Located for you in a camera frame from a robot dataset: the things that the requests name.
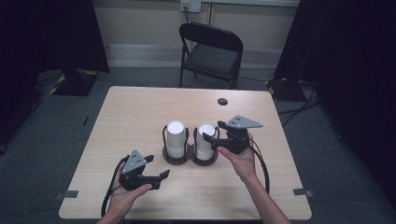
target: chair seat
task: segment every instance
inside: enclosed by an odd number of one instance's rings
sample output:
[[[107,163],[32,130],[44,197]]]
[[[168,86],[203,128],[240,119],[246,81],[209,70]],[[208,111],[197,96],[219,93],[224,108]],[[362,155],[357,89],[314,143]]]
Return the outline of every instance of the chair seat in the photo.
[[[231,78],[233,70],[238,65],[237,60],[238,52],[197,44],[184,66],[186,69],[192,68],[215,76]]]

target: electrical outlet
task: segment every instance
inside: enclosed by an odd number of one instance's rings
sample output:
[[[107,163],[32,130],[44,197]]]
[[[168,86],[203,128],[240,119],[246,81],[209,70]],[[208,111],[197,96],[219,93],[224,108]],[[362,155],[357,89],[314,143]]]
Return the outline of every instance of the electrical outlet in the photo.
[[[201,12],[201,2],[180,0],[180,11]]]
[[[180,0],[180,11],[191,11],[191,1]]]

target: chair backrest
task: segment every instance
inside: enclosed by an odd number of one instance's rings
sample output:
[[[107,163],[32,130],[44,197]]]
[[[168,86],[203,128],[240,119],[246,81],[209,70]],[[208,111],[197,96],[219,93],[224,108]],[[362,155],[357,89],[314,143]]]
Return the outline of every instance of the chair backrest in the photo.
[[[179,33],[184,45],[186,45],[185,39],[187,39],[211,47],[241,53],[244,49],[241,39],[233,32],[198,22],[181,24]]]

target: forearm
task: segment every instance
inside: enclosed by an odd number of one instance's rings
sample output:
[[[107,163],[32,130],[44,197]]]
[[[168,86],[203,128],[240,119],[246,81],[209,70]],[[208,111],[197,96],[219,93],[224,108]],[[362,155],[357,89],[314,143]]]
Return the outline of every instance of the forearm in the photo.
[[[119,213],[107,212],[96,224],[117,224],[123,219],[124,217]]]
[[[263,223],[290,223],[282,210],[280,210],[274,200],[268,195],[257,176],[254,175],[247,178],[244,180],[244,183],[259,211]]]

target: gray carpet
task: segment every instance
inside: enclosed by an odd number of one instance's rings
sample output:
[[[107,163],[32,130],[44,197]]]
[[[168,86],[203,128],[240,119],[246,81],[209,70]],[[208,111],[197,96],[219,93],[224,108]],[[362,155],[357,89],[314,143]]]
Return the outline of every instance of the gray carpet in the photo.
[[[238,89],[266,91],[262,81],[274,69],[243,68]],[[111,68],[97,78],[88,97],[48,94],[54,82],[40,88],[35,111],[7,143],[0,157],[0,223],[94,223],[62,220],[62,201],[53,198],[67,190],[92,127],[111,86],[177,87],[179,70]],[[51,71],[40,79],[56,74]],[[189,74],[190,88],[228,89],[229,84]],[[302,106],[276,102],[278,111]],[[89,119],[84,126],[85,118]],[[306,189],[313,216],[294,223],[396,223],[396,214],[381,188],[359,158],[338,138],[338,130],[321,105],[294,117],[285,134]]]

